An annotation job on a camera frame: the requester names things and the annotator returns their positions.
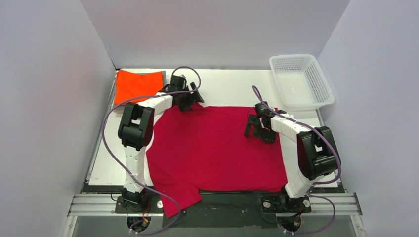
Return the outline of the red t shirt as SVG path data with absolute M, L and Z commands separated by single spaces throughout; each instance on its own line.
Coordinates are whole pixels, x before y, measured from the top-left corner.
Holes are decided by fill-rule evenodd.
M 166 110 L 146 152 L 164 213 L 202 200 L 200 191 L 278 192 L 287 183 L 281 144 L 244 135 L 250 107 L 193 105 Z

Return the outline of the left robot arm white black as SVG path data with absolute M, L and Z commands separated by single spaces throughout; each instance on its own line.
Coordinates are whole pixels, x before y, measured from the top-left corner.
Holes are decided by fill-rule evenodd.
M 141 102 L 128 102 L 124 106 L 118 128 L 125 153 L 126 177 L 121 191 L 122 207 L 129 207 L 134 212 L 147 209 L 149 201 L 145 190 L 145 155 L 146 147 L 153 137 L 155 116 L 172 107 L 187 111 L 195 103 L 204 102 L 198 92 L 198 85 L 187 83 L 185 76 L 172 76 L 154 96 Z

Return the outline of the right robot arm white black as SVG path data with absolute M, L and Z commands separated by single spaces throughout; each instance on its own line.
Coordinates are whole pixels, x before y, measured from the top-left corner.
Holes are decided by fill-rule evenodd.
M 274 143 L 278 134 L 293 142 L 297 147 L 297 171 L 288 179 L 279 194 L 262 197 L 264 213 L 310 212 L 308 194 L 320 180 L 339 169 L 340 159 L 331 130 L 312 127 L 302 123 L 285 111 L 274 111 L 265 101 L 254 107 L 255 113 L 248 115 L 245 137 L 250 134 L 264 143 Z

